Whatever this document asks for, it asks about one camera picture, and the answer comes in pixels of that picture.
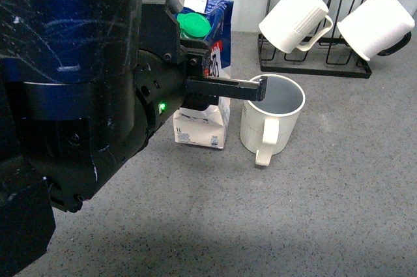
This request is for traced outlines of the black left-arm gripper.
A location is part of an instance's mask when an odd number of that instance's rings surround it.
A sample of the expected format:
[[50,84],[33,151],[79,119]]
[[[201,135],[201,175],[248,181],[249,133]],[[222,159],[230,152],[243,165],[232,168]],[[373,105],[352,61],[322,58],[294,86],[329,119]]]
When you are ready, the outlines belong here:
[[208,42],[182,38],[165,5],[142,5],[135,72],[136,96],[147,119],[142,149],[181,106],[204,110],[216,105],[219,96],[256,102],[265,98],[267,76],[255,81],[207,77],[210,64]]

